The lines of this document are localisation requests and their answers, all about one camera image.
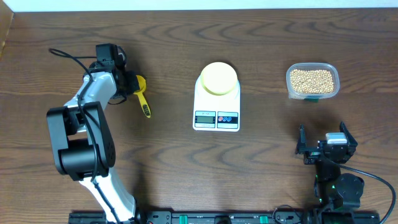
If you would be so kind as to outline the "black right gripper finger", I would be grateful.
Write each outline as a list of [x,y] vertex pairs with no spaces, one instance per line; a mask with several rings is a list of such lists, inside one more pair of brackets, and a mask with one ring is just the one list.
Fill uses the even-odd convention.
[[355,138],[348,131],[348,129],[347,129],[347,127],[346,127],[346,125],[345,125],[345,123],[343,121],[340,123],[339,128],[340,128],[340,132],[344,133],[345,136],[346,136],[347,145],[349,147],[356,148],[358,146],[358,142],[355,140]]
[[295,153],[304,154],[305,151],[307,151],[307,140],[306,140],[304,125],[301,124],[299,127],[299,136],[298,136]]

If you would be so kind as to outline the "yellow measuring scoop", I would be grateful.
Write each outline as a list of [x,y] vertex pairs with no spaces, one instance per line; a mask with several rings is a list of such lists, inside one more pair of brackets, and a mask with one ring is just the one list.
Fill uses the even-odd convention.
[[147,87],[146,79],[140,75],[137,75],[136,77],[137,77],[137,81],[139,84],[139,89],[137,91],[135,91],[134,94],[138,97],[138,100],[140,102],[140,105],[141,105],[144,115],[147,118],[150,118],[152,113],[151,113],[149,104],[144,96],[144,92],[146,91],[146,87]]

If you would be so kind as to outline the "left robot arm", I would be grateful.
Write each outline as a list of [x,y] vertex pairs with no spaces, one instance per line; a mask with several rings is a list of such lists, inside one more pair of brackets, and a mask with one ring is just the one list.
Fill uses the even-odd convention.
[[76,95],[47,112],[55,167],[87,188],[108,223],[145,223],[146,213],[125,188],[114,167],[116,150],[104,110],[110,100],[136,89],[125,61],[98,59],[85,70]]

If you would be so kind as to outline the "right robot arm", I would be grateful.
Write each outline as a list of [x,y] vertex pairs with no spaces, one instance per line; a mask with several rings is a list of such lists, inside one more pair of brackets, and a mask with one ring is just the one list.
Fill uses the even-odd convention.
[[343,164],[354,155],[357,141],[344,122],[337,133],[327,133],[325,140],[308,146],[304,125],[299,127],[295,153],[303,155],[305,165],[316,169],[314,194],[318,206],[304,212],[303,223],[354,223],[354,209],[361,205],[364,180],[354,174],[342,173]]

